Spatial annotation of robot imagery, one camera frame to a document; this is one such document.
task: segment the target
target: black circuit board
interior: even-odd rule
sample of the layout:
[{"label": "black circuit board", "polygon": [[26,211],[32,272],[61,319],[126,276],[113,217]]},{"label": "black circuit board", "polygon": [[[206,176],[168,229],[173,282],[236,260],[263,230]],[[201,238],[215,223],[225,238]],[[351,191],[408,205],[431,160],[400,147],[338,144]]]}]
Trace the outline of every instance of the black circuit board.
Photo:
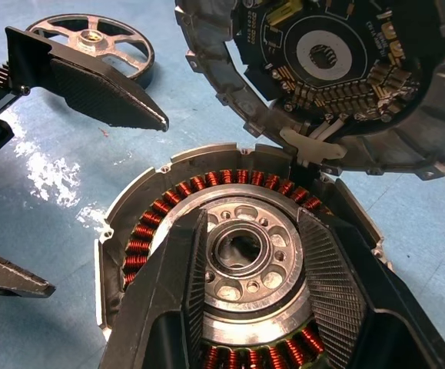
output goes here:
[{"label": "black circuit board", "polygon": [[314,122],[389,122],[419,91],[388,0],[257,0],[240,5],[235,42],[246,76],[269,101]]}]

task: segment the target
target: blue floor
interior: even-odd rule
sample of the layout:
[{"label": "blue floor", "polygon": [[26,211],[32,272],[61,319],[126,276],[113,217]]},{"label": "blue floor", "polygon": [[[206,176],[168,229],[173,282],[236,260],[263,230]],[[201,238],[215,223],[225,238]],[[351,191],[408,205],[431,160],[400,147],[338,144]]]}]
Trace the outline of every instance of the blue floor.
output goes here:
[{"label": "blue floor", "polygon": [[[188,67],[174,0],[0,0],[0,63],[6,25],[23,29],[76,12],[119,19],[150,38],[156,75],[148,93],[171,128],[165,134],[109,128],[39,90],[3,114],[15,139],[0,151],[0,255],[57,291],[46,300],[0,298],[0,368],[96,368],[105,342],[95,321],[93,244],[110,203],[146,168],[180,151],[255,143]],[[445,339],[445,178],[343,179],[383,230],[395,270]]]}]

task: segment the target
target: metal ring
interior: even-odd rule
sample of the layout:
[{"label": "metal ring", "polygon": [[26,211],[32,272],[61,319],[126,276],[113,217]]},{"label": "metal ring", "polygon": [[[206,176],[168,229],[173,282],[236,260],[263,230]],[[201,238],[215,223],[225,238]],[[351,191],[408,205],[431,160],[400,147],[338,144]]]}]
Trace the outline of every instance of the metal ring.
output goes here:
[{"label": "metal ring", "polygon": [[[27,27],[26,31],[46,38],[65,36],[68,38],[67,46],[74,50],[95,58],[111,56],[128,64],[135,71],[127,77],[143,88],[151,82],[149,71],[154,64],[152,44],[139,31],[125,23],[100,15],[61,14],[43,18]],[[141,61],[118,50],[116,45],[120,43],[134,46],[147,60]]]}]

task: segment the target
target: copper coil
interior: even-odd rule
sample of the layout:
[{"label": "copper coil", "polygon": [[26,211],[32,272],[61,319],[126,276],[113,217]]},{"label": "copper coil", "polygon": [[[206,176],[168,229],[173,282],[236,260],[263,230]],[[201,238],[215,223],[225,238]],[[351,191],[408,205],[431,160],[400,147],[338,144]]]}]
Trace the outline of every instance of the copper coil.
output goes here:
[{"label": "copper coil", "polygon": [[289,355],[291,356],[292,361],[298,367],[307,363],[306,353],[303,349],[297,344],[294,340],[285,341],[287,348],[289,349]]},{"label": "copper coil", "polygon": [[294,183],[286,179],[282,182],[281,186],[278,188],[278,192],[280,192],[284,196],[288,196],[294,187]]},{"label": "copper coil", "polygon": [[227,369],[241,369],[241,362],[236,351],[229,351],[229,361]]},{"label": "copper coil", "polygon": [[252,171],[251,172],[251,184],[254,186],[261,186],[263,184],[263,172],[262,171]]},{"label": "copper coil", "polygon": [[157,227],[162,222],[162,217],[155,214],[153,211],[146,211],[140,220],[144,223]]},{"label": "copper coil", "polygon": [[137,224],[133,230],[133,234],[139,238],[151,239],[154,237],[155,229],[148,227],[145,224]]},{"label": "copper coil", "polygon": [[284,358],[278,353],[276,347],[270,347],[270,362],[272,369],[287,369]]},{"label": "copper coil", "polygon": [[216,369],[218,361],[217,348],[210,346],[205,355],[204,369]]},{"label": "copper coil", "polygon": [[265,187],[274,190],[278,186],[278,175],[268,175],[265,181]]},{"label": "copper coil", "polygon": [[217,178],[217,174],[214,171],[211,171],[210,173],[207,173],[205,175],[205,182],[207,183],[208,187],[217,186],[219,184],[219,180]]},{"label": "copper coil", "polygon": [[175,206],[178,204],[179,201],[181,201],[181,198],[179,197],[179,195],[172,191],[172,190],[167,190],[164,194],[164,200],[166,200],[169,204]]},{"label": "copper coil", "polygon": [[186,198],[193,193],[193,191],[190,188],[190,185],[186,182],[181,182],[178,185],[178,192],[185,196]]},{"label": "copper coil", "polygon": [[312,197],[306,200],[306,202],[304,202],[304,207],[307,210],[315,210],[318,209],[321,205],[321,201],[319,198],[316,197]]},{"label": "copper coil", "polygon": [[205,182],[202,177],[193,177],[191,179],[191,184],[196,191],[201,191],[205,188]]},{"label": "copper coil", "polygon": [[123,277],[123,289],[125,289],[135,279],[137,273],[128,273]]},{"label": "copper coil", "polygon": [[238,169],[237,170],[237,182],[240,184],[247,184],[247,177],[249,173],[246,169]]},{"label": "copper coil", "polygon": [[156,200],[152,204],[152,208],[159,214],[166,215],[171,211],[171,206],[163,202],[162,200]]},{"label": "copper coil", "polygon": [[232,171],[226,169],[221,171],[221,180],[224,185],[229,185],[232,183]]},{"label": "copper coil", "polygon": [[250,350],[249,353],[249,368],[250,369],[263,369],[263,363],[258,351]]},{"label": "copper coil", "polygon": [[128,241],[126,252],[140,254],[142,252],[148,252],[151,247],[151,243],[141,240]]},{"label": "copper coil", "polygon": [[129,255],[123,260],[123,268],[141,268],[147,262],[144,255]]},{"label": "copper coil", "polygon": [[291,199],[300,204],[309,195],[309,191],[305,188],[298,187],[292,192]]},{"label": "copper coil", "polygon": [[321,354],[324,351],[323,342],[310,328],[305,327],[305,329],[302,330],[302,334],[304,335],[307,344],[309,344],[318,354]]}]

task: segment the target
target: screw hole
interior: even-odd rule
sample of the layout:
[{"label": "screw hole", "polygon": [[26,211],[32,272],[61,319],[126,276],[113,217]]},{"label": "screw hole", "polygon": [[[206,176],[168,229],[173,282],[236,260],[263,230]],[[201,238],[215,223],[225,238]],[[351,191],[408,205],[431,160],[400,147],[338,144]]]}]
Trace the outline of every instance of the screw hole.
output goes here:
[{"label": "screw hole", "polygon": [[284,260],[285,260],[285,253],[282,252],[282,251],[277,251],[277,252],[275,253],[275,258],[276,258],[278,261],[284,261]]},{"label": "screw hole", "polygon": [[214,279],[215,279],[215,274],[213,272],[211,272],[211,271],[206,271],[205,272],[205,281],[207,283],[213,282]]}]

